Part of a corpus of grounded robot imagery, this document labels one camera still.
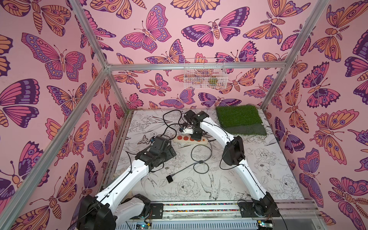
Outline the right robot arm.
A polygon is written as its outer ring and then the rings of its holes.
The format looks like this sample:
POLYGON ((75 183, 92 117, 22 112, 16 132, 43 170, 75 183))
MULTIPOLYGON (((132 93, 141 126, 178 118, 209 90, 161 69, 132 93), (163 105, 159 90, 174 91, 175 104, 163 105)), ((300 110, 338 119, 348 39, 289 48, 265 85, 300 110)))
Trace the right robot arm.
POLYGON ((249 167, 242 138, 228 133, 204 111, 196 114, 189 110, 185 113, 184 118, 189 125, 189 128, 185 128, 185 133, 190 134, 192 139, 199 140, 202 133, 207 132, 223 147, 221 159, 238 173, 247 187, 255 213, 262 217, 272 211, 278 212, 278 206, 273 197, 257 180, 249 167))

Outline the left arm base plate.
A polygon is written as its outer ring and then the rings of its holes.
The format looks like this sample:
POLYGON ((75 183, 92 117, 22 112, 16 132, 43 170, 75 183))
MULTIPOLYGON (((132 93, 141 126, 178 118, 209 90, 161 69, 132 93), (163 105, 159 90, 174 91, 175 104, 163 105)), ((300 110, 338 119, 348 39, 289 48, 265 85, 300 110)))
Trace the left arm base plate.
POLYGON ((142 213, 138 216, 131 217, 130 219, 162 219, 163 218, 163 203, 153 203, 150 206, 145 206, 142 213))

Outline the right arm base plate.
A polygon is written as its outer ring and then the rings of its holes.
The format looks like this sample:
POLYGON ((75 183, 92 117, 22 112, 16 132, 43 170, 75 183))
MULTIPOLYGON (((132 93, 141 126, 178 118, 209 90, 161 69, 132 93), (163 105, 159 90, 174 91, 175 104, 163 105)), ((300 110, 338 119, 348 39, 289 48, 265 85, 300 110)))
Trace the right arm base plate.
POLYGON ((260 204, 240 200, 237 203, 242 218, 268 218, 281 217, 275 204, 268 205, 266 208, 260 204))

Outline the small black mp3 player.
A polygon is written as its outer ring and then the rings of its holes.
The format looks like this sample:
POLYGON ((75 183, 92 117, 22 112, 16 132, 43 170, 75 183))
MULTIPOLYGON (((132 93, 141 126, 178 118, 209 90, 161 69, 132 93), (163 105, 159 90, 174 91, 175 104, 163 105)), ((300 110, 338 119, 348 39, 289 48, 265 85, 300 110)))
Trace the small black mp3 player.
POLYGON ((173 182, 173 176, 172 175, 168 175, 167 177, 166 177, 166 180, 167 180, 167 182, 170 184, 170 183, 172 183, 173 182))

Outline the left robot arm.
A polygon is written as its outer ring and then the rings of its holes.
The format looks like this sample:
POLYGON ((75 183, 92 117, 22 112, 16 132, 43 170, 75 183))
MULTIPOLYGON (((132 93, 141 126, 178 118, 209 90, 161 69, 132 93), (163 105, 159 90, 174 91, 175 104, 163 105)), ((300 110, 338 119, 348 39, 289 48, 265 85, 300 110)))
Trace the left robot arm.
POLYGON ((124 201, 132 188, 154 168, 176 156, 170 140, 155 137, 135 156, 130 166, 107 188, 95 196, 81 199, 77 220, 71 224, 73 230, 114 230, 132 217, 149 214, 150 200, 135 195, 124 201))

